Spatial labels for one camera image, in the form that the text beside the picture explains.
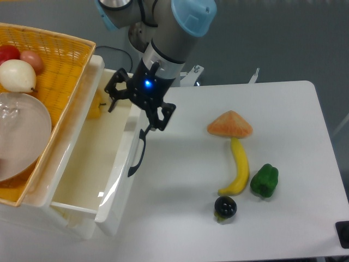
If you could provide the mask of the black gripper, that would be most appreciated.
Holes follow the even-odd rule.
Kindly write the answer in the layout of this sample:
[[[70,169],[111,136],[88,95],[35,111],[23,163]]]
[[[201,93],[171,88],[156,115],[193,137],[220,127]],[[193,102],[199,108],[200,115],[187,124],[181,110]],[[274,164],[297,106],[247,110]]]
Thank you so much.
[[[142,130],[146,136],[150,130],[164,131],[167,124],[176,110],[176,106],[164,102],[164,96],[173,84],[175,78],[164,78],[157,73],[160,71],[160,62],[156,61],[148,69],[143,59],[140,60],[132,78],[124,68],[117,70],[107,85],[104,92],[111,99],[108,112],[112,112],[118,100],[130,100],[138,107],[142,108],[148,118],[149,125],[146,130]],[[117,89],[117,84],[127,84],[123,90]]]

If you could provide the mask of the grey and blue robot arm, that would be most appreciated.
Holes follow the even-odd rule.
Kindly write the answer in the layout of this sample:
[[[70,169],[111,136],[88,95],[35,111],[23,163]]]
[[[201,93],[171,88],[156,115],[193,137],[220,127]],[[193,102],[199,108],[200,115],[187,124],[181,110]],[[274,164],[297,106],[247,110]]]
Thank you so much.
[[[148,39],[132,77],[117,70],[104,91],[112,111],[118,100],[128,99],[144,110],[147,130],[163,131],[176,106],[164,96],[179,77],[198,40],[209,30],[217,7],[215,1],[96,1],[107,28],[140,24]]]

